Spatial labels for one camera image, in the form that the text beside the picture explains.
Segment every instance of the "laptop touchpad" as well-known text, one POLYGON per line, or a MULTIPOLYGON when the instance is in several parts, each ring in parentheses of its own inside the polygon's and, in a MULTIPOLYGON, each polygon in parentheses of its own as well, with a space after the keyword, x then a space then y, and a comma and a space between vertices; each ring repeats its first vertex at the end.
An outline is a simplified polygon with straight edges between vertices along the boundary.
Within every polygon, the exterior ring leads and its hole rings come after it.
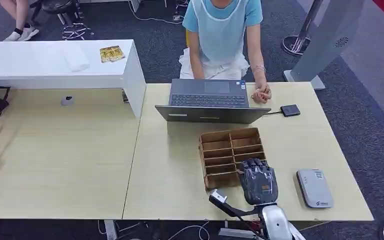
POLYGON ((207 94, 229 94, 231 92, 230 84, 226 81, 206 81, 204 88, 207 94))

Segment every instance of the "laptop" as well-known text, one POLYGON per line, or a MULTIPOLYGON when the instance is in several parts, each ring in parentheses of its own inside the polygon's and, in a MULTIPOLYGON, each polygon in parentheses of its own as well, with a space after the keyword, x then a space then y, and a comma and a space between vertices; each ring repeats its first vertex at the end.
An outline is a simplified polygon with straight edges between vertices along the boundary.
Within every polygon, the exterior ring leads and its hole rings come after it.
POLYGON ((155 108, 168 122, 251 124, 271 108, 250 107, 244 80, 173 79, 167 104, 155 108))

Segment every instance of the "person's hand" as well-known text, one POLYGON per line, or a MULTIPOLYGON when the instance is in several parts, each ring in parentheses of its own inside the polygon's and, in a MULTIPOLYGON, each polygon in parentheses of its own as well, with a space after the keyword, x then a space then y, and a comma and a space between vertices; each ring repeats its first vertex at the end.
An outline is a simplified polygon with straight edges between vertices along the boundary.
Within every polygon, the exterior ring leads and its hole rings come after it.
POLYGON ((258 104, 265 104, 269 99, 272 99, 272 90, 266 81, 261 84, 261 87, 257 86, 257 89, 252 94, 252 98, 258 104))

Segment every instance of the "laptop keyboard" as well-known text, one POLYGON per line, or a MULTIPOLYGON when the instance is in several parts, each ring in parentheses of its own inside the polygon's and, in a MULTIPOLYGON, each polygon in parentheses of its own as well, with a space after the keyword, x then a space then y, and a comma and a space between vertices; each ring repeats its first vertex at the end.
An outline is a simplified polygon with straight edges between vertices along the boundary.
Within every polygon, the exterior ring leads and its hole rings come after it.
POLYGON ((172 106, 247 108, 244 96, 173 94, 172 106))

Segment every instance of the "cardboard compartment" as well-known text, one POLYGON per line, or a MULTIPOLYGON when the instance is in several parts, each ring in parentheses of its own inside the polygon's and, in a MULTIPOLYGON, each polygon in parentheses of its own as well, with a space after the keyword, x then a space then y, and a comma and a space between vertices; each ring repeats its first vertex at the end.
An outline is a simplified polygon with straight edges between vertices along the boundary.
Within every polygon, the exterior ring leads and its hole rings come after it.
POLYGON ((201 142, 211 143, 211 142, 222 142, 222 141, 230 141, 229 131, 216 131, 204 133, 201 135, 201 142))
POLYGON ((204 159, 230 157, 232 155, 233 155, 233 152, 231 148, 203 151, 204 159))
POLYGON ((206 166, 205 171, 207 175, 211 174, 224 174, 224 173, 234 173, 236 171, 235 165, 224 164, 224 165, 215 165, 215 166, 206 166))
POLYGON ((265 160, 258 128, 208 132, 201 135, 199 155, 207 190, 240 185, 241 162, 265 160))
POLYGON ((233 130, 230 132, 230 139, 233 148, 261 144, 260 134, 256 127, 233 130))
POLYGON ((238 173, 222 173, 207 175, 204 178, 205 186, 207 189, 225 188, 240 185, 238 173))
POLYGON ((257 127, 243 128, 243 129, 230 131, 230 137, 232 140, 234 140, 234 139, 252 139, 252 138, 259 139, 260 133, 258 132, 257 127))
POLYGON ((246 147, 246 146, 257 145, 257 144, 261 144, 261 140, 256 137, 232 139, 232 146, 234 148, 246 147))
POLYGON ((262 151, 263 151, 263 145, 256 144, 256 145, 235 147, 233 149, 233 154, 240 155, 240 154, 256 153, 256 152, 262 152, 262 151))
POLYGON ((215 149, 228 149, 231 148, 231 141, 228 139, 226 141, 212 141, 212 142, 203 142, 202 149, 204 151, 215 150, 215 149))
POLYGON ((235 163, 240 163, 242 161, 245 161, 245 160, 248 160, 248 159, 252 159, 252 158, 258 158, 258 159, 261 159, 261 160, 265 160, 266 159, 266 155, 264 154, 263 151, 239 154, 239 155, 235 155, 234 156, 234 162, 235 163))
POLYGON ((234 163, 233 156, 204 158, 203 161, 204 161, 205 167, 234 163))

